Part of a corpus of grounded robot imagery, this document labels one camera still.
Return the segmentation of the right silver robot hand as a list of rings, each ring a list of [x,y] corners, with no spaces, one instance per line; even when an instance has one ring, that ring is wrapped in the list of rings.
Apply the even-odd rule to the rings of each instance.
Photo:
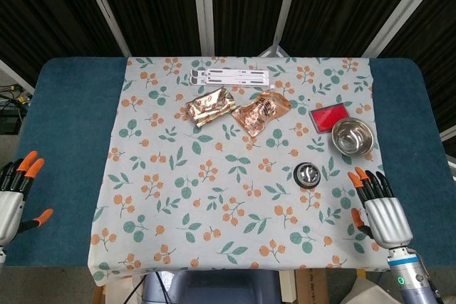
[[[368,220],[365,223],[361,211],[351,209],[354,226],[382,248],[408,246],[413,233],[403,207],[385,175],[356,167],[354,172],[348,173],[348,178],[355,187]]]

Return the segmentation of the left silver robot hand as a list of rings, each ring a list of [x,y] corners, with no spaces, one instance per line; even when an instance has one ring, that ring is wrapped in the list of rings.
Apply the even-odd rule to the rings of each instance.
[[[24,158],[6,163],[1,168],[1,248],[10,244],[17,234],[45,224],[53,215],[46,209],[40,216],[22,220],[26,200],[33,182],[45,164],[36,150]]]

